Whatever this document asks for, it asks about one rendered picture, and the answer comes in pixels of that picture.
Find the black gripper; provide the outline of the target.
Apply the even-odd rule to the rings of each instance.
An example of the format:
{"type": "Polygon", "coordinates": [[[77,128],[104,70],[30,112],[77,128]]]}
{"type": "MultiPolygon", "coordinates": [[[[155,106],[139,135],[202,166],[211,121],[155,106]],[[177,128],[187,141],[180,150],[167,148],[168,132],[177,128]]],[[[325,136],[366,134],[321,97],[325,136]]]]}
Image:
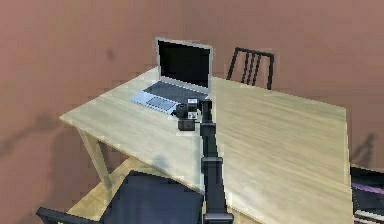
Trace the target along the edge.
{"type": "Polygon", "coordinates": [[[195,121],[188,118],[188,108],[186,104],[178,104],[174,115],[178,118],[178,129],[180,131],[195,130],[195,121]]]}

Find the silver open laptop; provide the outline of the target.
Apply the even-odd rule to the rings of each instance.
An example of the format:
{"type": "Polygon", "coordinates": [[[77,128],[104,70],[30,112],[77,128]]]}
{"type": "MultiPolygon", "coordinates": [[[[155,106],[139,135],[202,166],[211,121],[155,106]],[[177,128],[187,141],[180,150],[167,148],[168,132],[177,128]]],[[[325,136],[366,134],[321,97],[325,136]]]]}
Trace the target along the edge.
{"type": "Polygon", "coordinates": [[[213,48],[157,37],[156,79],[131,98],[132,102],[171,114],[189,99],[207,99],[211,92],[213,48]]]}

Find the black slatted chair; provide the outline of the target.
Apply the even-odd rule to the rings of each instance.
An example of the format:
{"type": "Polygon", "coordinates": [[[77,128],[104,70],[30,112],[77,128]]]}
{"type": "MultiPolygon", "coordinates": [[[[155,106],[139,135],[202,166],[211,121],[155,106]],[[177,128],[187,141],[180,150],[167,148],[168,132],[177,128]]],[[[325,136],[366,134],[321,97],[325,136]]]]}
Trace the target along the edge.
{"type": "Polygon", "coordinates": [[[231,59],[231,63],[229,66],[228,74],[226,79],[230,80],[232,78],[235,64],[237,61],[237,57],[240,53],[245,54],[245,60],[244,60],[244,68],[242,73],[242,79],[241,82],[243,84],[255,86],[257,81],[258,72],[261,65],[261,59],[263,57],[266,57],[269,59],[269,65],[268,65],[268,76],[267,76],[267,84],[266,88],[268,90],[272,89],[272,83],[273,83],[273,75],[274,75],[274,62],[275,62],[275,55],[268,52],[262,52],[258,50],[251,50],[241,47],[236,47],[234,49],[234,53],[231,59]]]}

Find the black chair with dark seat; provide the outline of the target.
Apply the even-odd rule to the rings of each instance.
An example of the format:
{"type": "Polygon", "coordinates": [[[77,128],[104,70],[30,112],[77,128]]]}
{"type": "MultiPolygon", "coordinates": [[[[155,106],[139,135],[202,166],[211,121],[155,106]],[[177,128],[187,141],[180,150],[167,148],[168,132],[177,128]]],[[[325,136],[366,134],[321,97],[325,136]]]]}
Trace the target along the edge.
{"type": "Polygon", "coordinates": [[[201,224],[203,195],[170,178],[130,171],[97,221],[40,207],[43,224],[201,224]]]}

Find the pale wooden table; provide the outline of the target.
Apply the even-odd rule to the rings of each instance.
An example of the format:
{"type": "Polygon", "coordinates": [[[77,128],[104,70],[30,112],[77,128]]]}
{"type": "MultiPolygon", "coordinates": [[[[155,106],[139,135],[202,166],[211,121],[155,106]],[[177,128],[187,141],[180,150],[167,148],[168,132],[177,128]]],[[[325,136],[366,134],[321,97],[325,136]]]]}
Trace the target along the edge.
{"type": "MultiPolygon", "coordinates": [[[[132,102],[151,69],[65,113],[102,182],[105,143],[200,187],[201,138],[174,117],[132,102]]],[[[344,108],[215,78],[213,118],[228,205],[261,224],[353,224],[344,108]]]]}

